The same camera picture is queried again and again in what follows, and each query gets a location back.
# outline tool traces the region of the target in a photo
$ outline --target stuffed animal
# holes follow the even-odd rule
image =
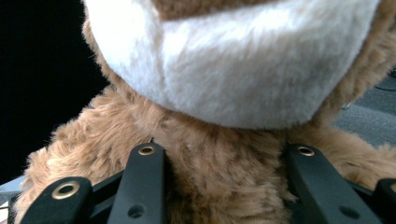
[[[66,176],[93,184],[151,140],[174,183],[170,223],[288,223],[285,142],[346,179],[396,177],[396,150],[332,127],[396,63],[394,0],[85,0],[111,85],[29,157],[17,222]]]

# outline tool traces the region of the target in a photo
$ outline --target plush toy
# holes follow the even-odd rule
[[[93,184],[153,140],[175,175],[171,223],[288,223],[285,142],[346,179],[396,177],[396,150],[332,127],[396,63],[394,0],[85,0],[111,82],[29,157],[17,222],[53,181]]]

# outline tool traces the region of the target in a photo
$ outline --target gray surface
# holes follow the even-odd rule
[[[384,143],[396,146],[396,78],[388,77],[343,110],[335,125],[358,134],[377,147]]]

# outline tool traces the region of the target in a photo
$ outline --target brown plush fabric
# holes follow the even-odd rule
[[[226,2],[157,1],[157,6],[163,18],[176,19],[207,13],[212,6],[226,8]],[[15,206],[17,222],[51,182],[81,175],[98,183],[123,169],[131,148],[151,138],[166,149],[175,174],[168,192],[171,223],[288,223],[284,200],[294,197],[280,159],[286,141],[320,148],[345,178],[370,189],[379,178],[396,177],[396,148],[375,150],[330,124],[343,103],[361,96],[396,62],[395,15],[395,1],[383,0],[361,54],[311,121],[272,131],[204,123],[138,95],[106,65],[87,15],[84,35],[112,85],[60,127],[48,147],[30,156],[28,189]]]

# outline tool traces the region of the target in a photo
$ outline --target black background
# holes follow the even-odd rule
[[[0,0],[0,184],[107,84],[78,0]]]

